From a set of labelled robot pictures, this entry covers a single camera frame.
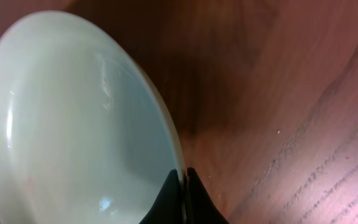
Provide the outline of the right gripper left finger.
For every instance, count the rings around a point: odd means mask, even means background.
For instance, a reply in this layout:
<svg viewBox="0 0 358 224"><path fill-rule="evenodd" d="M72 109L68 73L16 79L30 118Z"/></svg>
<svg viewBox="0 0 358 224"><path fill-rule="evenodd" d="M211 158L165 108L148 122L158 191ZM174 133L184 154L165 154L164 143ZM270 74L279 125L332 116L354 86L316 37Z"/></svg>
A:
<svg viewBox="0 0 358 224"><path fill-rule="evenodd" d="M182 224L181 187L176 169L171 170L151 209L140 224Z"/></svg>

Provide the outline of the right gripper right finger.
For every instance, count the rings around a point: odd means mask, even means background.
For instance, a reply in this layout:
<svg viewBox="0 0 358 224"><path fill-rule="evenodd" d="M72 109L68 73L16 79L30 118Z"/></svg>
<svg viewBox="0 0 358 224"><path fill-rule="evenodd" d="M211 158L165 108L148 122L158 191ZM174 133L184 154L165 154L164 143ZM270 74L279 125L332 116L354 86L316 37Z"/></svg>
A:
<svg viewBox="0 0 358 224"><path fill-rule="evenodd" d="M186 174L190 199L186 206L191 212L191 222L194 224L228 224L229 222L211 200L196 170L189 167Z"/></svg>

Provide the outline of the light blue plate with streaks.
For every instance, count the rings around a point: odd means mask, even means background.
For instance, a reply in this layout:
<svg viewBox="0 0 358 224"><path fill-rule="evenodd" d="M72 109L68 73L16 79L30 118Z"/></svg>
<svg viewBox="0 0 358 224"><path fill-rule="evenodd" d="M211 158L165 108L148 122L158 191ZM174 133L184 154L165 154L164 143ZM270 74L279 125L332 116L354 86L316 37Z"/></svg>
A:
<svg viewBox="0 0 358 224"><path fill-rule="evenodd" d="M184 169L162 97L98 26L41 11L0 38L1 223L139 223Z"/></svg>

